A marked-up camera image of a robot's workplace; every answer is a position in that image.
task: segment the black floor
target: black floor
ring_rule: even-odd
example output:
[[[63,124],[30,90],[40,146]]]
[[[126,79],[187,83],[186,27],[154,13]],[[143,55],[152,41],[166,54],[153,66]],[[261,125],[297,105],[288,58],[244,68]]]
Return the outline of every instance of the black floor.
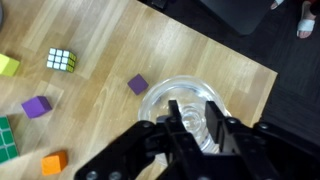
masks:
[[[320,145],[320,27],[308,39],[296,37],[301,4],[286,1],[245,37],[226,30],[193,0],[170,0],[163,13],[278,72],[262,121]]]

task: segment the clear plastic bowl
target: clear plastic bowl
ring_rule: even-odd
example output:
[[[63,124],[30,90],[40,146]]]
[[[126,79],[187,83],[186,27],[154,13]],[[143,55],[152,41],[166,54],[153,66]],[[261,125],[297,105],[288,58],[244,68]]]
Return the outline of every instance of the clear plastic bowl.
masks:
[[[193,76],[174,76],[153,86],[139,109],[138,119],[156,123],[159,116],[168,115],[168,101],[177,100],[182,122],[187,131],[193,134],[203,152],[213,153],[215,143],[206,125],[206,101],[214,101],[225,116],[230,113],[224,106],[219,94],[204,81]],[[163,156],[157,157],[166,164]]]

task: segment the orange cube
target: orange cube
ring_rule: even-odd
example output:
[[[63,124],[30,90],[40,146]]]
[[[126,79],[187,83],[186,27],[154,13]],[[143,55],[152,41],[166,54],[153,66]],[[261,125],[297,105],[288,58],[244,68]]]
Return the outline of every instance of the orange cube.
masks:
[[[67,166],[67,153],[65,151],[50,154],[41,161],[42,174],[48,176],[60,173]]]

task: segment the cube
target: cube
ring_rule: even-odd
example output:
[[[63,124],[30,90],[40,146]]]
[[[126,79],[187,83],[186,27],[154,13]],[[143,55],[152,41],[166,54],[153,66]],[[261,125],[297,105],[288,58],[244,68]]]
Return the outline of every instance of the cube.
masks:
[[[73,72],[76,59],[76,56],[70,51],[50,48],[47,67]]]
[[[0,74],[5,76],[13,76],[17,71],[20,62],[8,56],[0,54]]]
[[[143,79],[143,77],[140,74],[132,78],[128,82],[128,85],[136,95],[139,95],[142,91],[147,89],[149,86],[148,83]]]
[[[0,164],[19,156],[16,143],[12,135],[9,120],[0,116]]]
[[[55,152],[41,160],[42,174],[44,176],[60,173],[67,166],[67,153]]]
[[[22,103],[22,108],[30,119],[39,117],[52,109],[45,96],[36,96]]]

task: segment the wooden surface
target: wooden surface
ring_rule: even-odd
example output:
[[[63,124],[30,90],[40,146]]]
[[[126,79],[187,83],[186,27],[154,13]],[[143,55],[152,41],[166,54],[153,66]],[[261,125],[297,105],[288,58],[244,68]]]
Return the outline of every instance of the wooden surface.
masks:
[[[0,114],[8,115],[21,157],[0,166],[0,179],[72,179],[76,170],[137,121],[143,94],[127,82],[142,74],[150,87],[193,75],[215,88],[245,124],[259,120],[276,73],[133,0],[3,0],[0,53],[20,60],[0,77]],[[50,47],[73,51],[74,73],[46,68]],[[53,110],[29,120],[21,103],[48,97]],[[43,177],[40,160],[67,150],[69,164]],[[163,167],[146,169],[154,179]]]

